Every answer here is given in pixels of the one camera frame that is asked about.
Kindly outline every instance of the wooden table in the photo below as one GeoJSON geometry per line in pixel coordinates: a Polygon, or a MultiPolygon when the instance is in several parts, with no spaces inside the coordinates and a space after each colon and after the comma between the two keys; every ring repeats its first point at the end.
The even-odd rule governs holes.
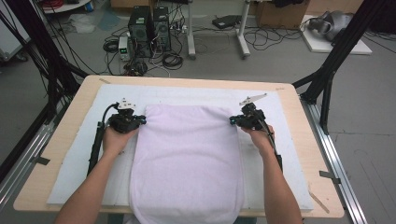
{"type": "MultiPolygon", "coordinates": [[[[41,164],[35,166],[14,203],[16,210],[55,212],[61,209],[59,205],[48,205],[47,199],[56,181],[64,156],[77,135],[79,126],[88,113],[99,88],[106,84],[276,91],[281,99],[290,133],[304,170],[309,193],[313,199],[314,210],[303,212],[303,217],[342,217],[344,215],[343,206],[332,181],[329,178],[319,176],[319,171],[328,171],[328,169],[322,159],[300,99],[292,85],[285,83],[108,76],[89,76],[85,78],[42,154],[42,157],[50,159],[50,163],[46,166],[41,164]]],[[[103,206],[101,212],[132,213],[132,210],[128,206],[103,206]]],[[[263,210],[242,210],[240,216],[264,217],[265,214],[263,210]]]]}

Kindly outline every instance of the black handle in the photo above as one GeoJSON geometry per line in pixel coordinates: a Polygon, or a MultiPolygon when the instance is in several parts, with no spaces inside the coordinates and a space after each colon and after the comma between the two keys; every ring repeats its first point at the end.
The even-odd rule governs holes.
{"type": "Polygon", "coordinates": [[[90,166],[88,167],[87,175],[90,174],[90,172],[92,171],[93,167],[95,167],[96,163],[98,162],[100,146],[102,145],[102,139],[103,139],[103,135],[104,134],[105,134],[105,124],[103,122],[98,122],[98,127],[96,129],[95,140],[93,141],[93,145],[92,145],[92,152],[91,152],[91,157],[90,157],[90,166]]]}
{"type": "Polygon", "coordinates": [[[280,170],[281,170],[282,173],[283,173],[282,156],[281,156],[281,155],[275,155],[275,156],[276,156],[277,163],[279,163],[280,170]]]}

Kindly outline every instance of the white cloth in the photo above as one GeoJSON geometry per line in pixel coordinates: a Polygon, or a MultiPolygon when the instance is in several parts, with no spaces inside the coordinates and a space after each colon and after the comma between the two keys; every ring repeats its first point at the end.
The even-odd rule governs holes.
{"type": "Polygon", "coordinates": [[[213,106],[148,105],[131,172],[143,223],[233,223],[243,205],[238,135],[213,106]]]}

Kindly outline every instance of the hand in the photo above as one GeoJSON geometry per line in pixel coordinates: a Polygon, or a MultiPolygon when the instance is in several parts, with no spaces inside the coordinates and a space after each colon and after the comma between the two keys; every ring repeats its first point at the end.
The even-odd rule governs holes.
{"type": "MultiPolygon", "coordinates": [[[[275,132],[274,128],[271,125],[268,125],[268,128],[275,140],[275,132]]],[[[256,131],[251,129],[242,128],[245,133],[250,134],[251,140],[253,144],[259,149],[260,154],[262,156],[266,155],[266,153],[273,153],[273,147],[271,145],[268,134],[265,131],[256,131]]]]}
{"type": "Polygon", "coordinates": [[[125,148],[128,140],[138,132],[138,129],[128,133],[118,133],[112,127],[107,127],[103,136],[104,156],[116,158],[125,148]]]}

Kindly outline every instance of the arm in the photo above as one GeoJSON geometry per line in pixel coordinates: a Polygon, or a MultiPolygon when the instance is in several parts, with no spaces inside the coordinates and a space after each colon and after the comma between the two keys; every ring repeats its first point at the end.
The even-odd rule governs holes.
{"type": "Polygon", "coordinates": [[[62,207],[55,223],[94,223],[105,193],[108,176],[114,160],[125,148],[128,139],[137,130],[129,133],[117,133],[111,127],[106,128],[103,139],[104,153],[91,173],[70,196],[62,207]]]}
{"type": "Polygon", "coordinates": [[[259,149],[264,164],[264,208],[268,223],[303,223],[300,208],[277,163],[267,133],[243,129],[259,149]]]}

